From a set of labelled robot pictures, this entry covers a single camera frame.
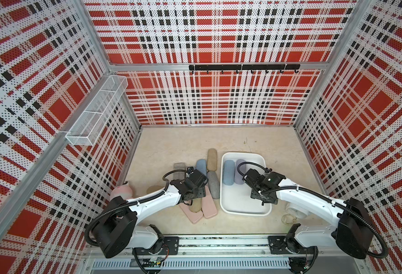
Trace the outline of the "brown glasses case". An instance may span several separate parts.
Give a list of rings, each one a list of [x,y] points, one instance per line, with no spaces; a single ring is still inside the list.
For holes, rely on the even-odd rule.
[[[193,199],[189,210],[193,213],[200,212],[202,210],[202,198]]]

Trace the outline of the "light blue glasses case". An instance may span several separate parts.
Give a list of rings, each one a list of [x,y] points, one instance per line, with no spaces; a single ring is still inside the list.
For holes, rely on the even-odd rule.
[[[235,162],[226,160],[223,165],[223,184],[232,186],[235,183]]]

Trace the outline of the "beige glasses case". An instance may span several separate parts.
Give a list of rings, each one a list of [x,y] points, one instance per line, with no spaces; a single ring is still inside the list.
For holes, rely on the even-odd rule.
[[[147,189],[148,195],[161,195],[164,187],[162,186],[151,186]]]

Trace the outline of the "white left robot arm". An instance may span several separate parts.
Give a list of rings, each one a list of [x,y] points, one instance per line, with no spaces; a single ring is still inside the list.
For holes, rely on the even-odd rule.
[[[151,194],[131,199],[117,196],[87,225],[84,239],[99,247],[105,258],[113,258],[126,248],[157,254],[164,246],[164,236],[155,225],[140,226],[145,218],[178,204],[206,196],[208,178],[189,167],[173,170],[162,177],[165,186]]]

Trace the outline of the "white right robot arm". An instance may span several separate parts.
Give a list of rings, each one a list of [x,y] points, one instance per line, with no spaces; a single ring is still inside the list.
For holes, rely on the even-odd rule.
[[[294,224],[284,241],[288,252],[299,253],[306,248],[338,247],[345,254],[365,259],[384,259],[388,245],[373,225],[364,204],[354,198],[341,200],[325,196],[291,181],[284,175],[253,162],[242,162],[236,169],[243,182],[251,188],[251,198],[262,204],[277,204],[279,200],[292,205],[295,217],[310,213],[326,221],[323,226]]]

